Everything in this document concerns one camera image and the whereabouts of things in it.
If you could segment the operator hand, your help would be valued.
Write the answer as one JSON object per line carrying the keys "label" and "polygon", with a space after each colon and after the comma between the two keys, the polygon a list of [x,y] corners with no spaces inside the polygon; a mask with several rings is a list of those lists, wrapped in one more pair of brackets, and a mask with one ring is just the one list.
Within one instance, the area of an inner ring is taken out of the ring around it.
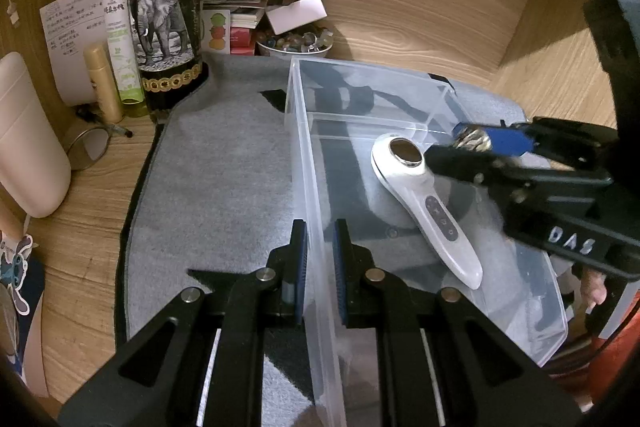
{"label": "operator hand", "polygon": [[606,275],[593,269],[582,270],[580,279],[580,295],[586,307],[586,312],[591,313],[596,306],[605,302],[608,291],[605,287]]}

